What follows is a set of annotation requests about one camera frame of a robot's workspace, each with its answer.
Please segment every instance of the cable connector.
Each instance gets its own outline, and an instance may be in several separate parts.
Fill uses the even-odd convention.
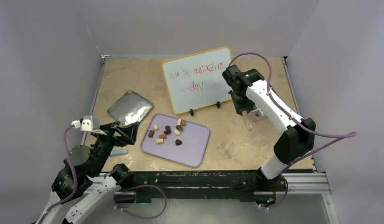
[[[71,124],[74,125],[75,129],[80,128],[80,120],[75,120],[75,121],[71,122]]]

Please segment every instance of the whiteboard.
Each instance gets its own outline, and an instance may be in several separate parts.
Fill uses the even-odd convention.
[[[171,59],[162,63],[162,71],[175,114],[230,100],[222,72],[228,67],[228,47]]]

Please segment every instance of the tabletop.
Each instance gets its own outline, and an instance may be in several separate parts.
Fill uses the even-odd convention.
[[[100,118],[100,124],[114,122],[107,114],[108,108],[123,94],[132,90],[154,104],[153,109],[141,121],[135,145],[127,145],[127,155],[110,156],[103,171],[110,171],[117,163],[124,163],[132,171],[158,170],[237,170],[258,169],[272,155],[273,146],[279,134],[269,119],[252,123],[248,131],[243,118],[236,114],[232,101],[221,103],[189,113],[175,115],[162,74],[162,62],[167,58],[107,58],[93,114]],[[269,58],[272,65],[271,85],[279,97],[296,111],[281,58]],[[260,58],[242,57],[235,61],[241,71],[255,68],[268,77],[269,69]],[[174,161],[156,157],[141,151],[140,144],[148,125],[156,113],[163,113],[181,119],[206,125],[210,129],[203,161],[198,167],[189,167]],[[93,144],[95,138],[87,136],[85,144]],[[295,164],[292,168],[312,168],[310,158]]]

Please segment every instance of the yellow whiteboard frame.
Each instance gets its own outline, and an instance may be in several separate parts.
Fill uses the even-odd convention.
[[[167,94],[169,95],[170,102],[171,102],[171,108],[172,108],[174,114],[179,115],[179,114],[183,114],[183,113],[188,113],[189,111],[185,111],[185,112],[181,112],[181,113],[176,113],[176,112],[174,111],[173,101],[172,101],[172,99],[171,99],[171,95],[170,95],[170,91],[169,91],[169,86],[168,86],[168,84],[167,84],[166,75],[165,75],[165,73],[164,73],[164,69],[163,69],[163,65],[164,65],[164,63],[166,63],[166,62],[171,62],[171,61],[175,61],[175,60],[178,60],[178,59],[181,59],[181,58],[185,58],[185,57],[191,57],[191,56],[195,56],[195,55],[200,55],[200,54],[204,54],[204,53],[207,53],[207,52],[211,52],[211,51],[215,51],[215,50],[220,50],[220,49],[224,49],[224,48],[227,48],[227,49],[229,50],[229,57],[230,57],[231,60],[232,60],[232,50],[230,49],[230,47],[225,46],[225,47],[216,48],[216,49],[212,49],[212,50],[202,51],[202,52],[195,53],[195,54],[192,54],[192,55],[185,55],[185,56],[182,56],[182,57],[177,57],[177,58],[169,59],[169,60],[166,60],[166,61],[162,62],[162,73],[163,73],[163,78],[164,78],[164,82],[166,83]],[[220,101],[220,103],[223,103],[223,102],[226,102],[226,101],[229,101],[229,100],[231,100],[231,99],[227,99],[227,100]],[[198,107],[198,108],[192,108],[192,109],[193,109],[193,110],[198,110],[198,109],[201,109],[201,108],[204,108],[204,107],[213,106],[213,105],[215,105],[215,104],[217,104],[217,102],[215,102],[215,103],[213,103],[213,104],[209,104],[209,105],[201,106],[201,107]]]

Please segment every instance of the cable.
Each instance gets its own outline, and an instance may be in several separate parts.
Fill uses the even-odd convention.
[[[314,134],[314,135],[317,135],[317,136],[321,136],[321,137],[325,137],[325,138],[333,138],[334,140],[332,140],[331,142],[311,151],[310,153],[304,155],[304,156],[301,156],[297,159],[295,159],[294,161],[291,162],[291,164],[289,164],[287,167],[285,167],[281,172],[280,172],[280,175],[283,177],[284,179],[284,182],[285,182],[285,192],[284,192],[284,195],[283,197],[280,199],[280,201],[278,201],[275,205],[271,206],[271,207],[267,207],[266,209],[267,210],[270,210],[270,209],[273,209],[275,207],[277,207],[279,204],[281,204],[281,202],[284,201],[285,197],[287,196],[287,193],[288,193],[288,182],[286,180],[286,178],[283,176],[282,173],[284,173],[286,170],[288,170],[293,164],[301,161],[302,159],[304,158],[307,158],[321,150],[323,150],[324,148],[327,148],[328,146],[342,140],[342,139],[345,139],[345,138],[350,138],[350,137],[353,137],[353,136],[356,136],[357,135],[357,132],[351,132],[349,134],[345,134],[345,135],[333,135],[333,134],[324,134],[324,133],[319,133],[319,132],[315,132],[313,130],[310,130],[308,128],[306,128],[305,126],[303,126],[303,124],[301,124],[298,120],[296,120],[286,109],[284,109],[279,103],[276,102],[276,100],[273,98],[272,96],[272,93],[271,93],[271,90],[270,90],[270,80],[272,79],[272,66],[270,65],[270,62],[268,61],[268,59],[266,59],[266,57],[260,55],[260,54],[257,54],[257,53],[254,53],[254,52],[246,52],[246,53],[241,53],[237,56],[235,56],[231,62],[229,63],[229,66],[232,65],[232,63],[240,56],[243,56],[243,55],[255,55],[255,56],[258,56],[260,58],[262,58],[266,64],[268,65],[268,68],[269,68],[269,77],[268,77],[268,81],[267,81],[267,84],[266,84],[266,89],[268,91],[268,96],[269,98],[272,100],[272,102],[282,111],[284,112],[290,119],[292,119],[298,126],[300,126],[304,131],[308,132],[308,133],[311,133],[311,134]]]
[[[48,215],[48,213],[56,206],[58,206],[59,204],[63,204],[65,202],[67,202],[70,198],[72,198],[75,193],[77,192],[77,189],[78,189],[78,179],[77,179],[77,173],[75,172],[75,168],[74,168],[74,165],[72,163],[72,160],[71,160],[71,156],[70,156],[70,152],[68,150],[68,146],[67,146],[67,140],[66,140],[66,135],[67,135],[67,132],[72,129],[74,127],[74,125],[71,125],[69,126],[65,131],[64,131],[64,135],[63,135],[63,145],[64,145],[64,151],[65,151],[65,156],[67,157],[67,161],[68,161],[68,164],[70,165],[70,169],[71,169],[71,173],[72,173],[72,178],[73,178],[73,181],[74,181],[74,187],[72,189],[72,192],[70,195],[68,195],[65,199],[57,202],[57,203],[54,203],[53,205],[49,206],[48,209],[46,210],[46,213],[41,217],[41,219],[39,219],[38,221],[38,224],[41,224],[43,222],[43,220],[45,219],[45,217]]]
[[[134,190],[134,189],[139,189],[139,188],[155,188],[160,193],[162,193],[163,198],[164,198],[164,207],[163,207],[162,211],[159,212],[159,214],[157,214],[155,216],[151,216],[151,217],[146,217],[146,216],[140,216],[140,215],[137,215],[137,214],[135,214],[133,212],[124,210],[123,208],[119,207],[119,205],[116,203],[115,197],[114,197],[114,203],[115,203],[114,209],[119,209],[119,210],[121,210],[121,211],[123,211],[123,212],[125,212],[125,213],[127,213],[127,214],[129,214],[131,216],[134,216],[136,218],[141,218],[141,219],[154,219],[154,218],[157,218],[157,217],[161,216],[164,213],[164,211],[166,210],[166,207],[167,207],[167,197],[164,194],[164,192],[160,188],[158,188],[157,186],[149,185],[149,184],[148,185],[140,185],[140,186],[132,187],[132,188],[121,190],[121,191],[129,191],[129,190]]]

